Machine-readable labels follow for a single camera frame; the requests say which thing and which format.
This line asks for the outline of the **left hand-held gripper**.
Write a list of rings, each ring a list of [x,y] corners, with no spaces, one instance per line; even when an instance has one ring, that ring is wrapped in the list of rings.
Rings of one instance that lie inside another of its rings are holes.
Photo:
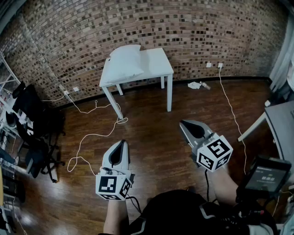
[[[103,155],[96,175],[96,194],[108,201],[124,201],[133,184],[129,163],[128,142],[120,140],[113,144]]]

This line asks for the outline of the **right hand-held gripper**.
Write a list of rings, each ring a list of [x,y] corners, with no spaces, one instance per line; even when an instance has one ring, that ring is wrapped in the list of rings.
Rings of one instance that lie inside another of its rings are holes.
[[[210,172],[226,165],[233,152],[233,148],[223,135],[212,133],[203,122],[181,120],[179,123],[186,142],[193,147],[192,153],[196,163]],[[204,139],[199,144],[195,140]]]

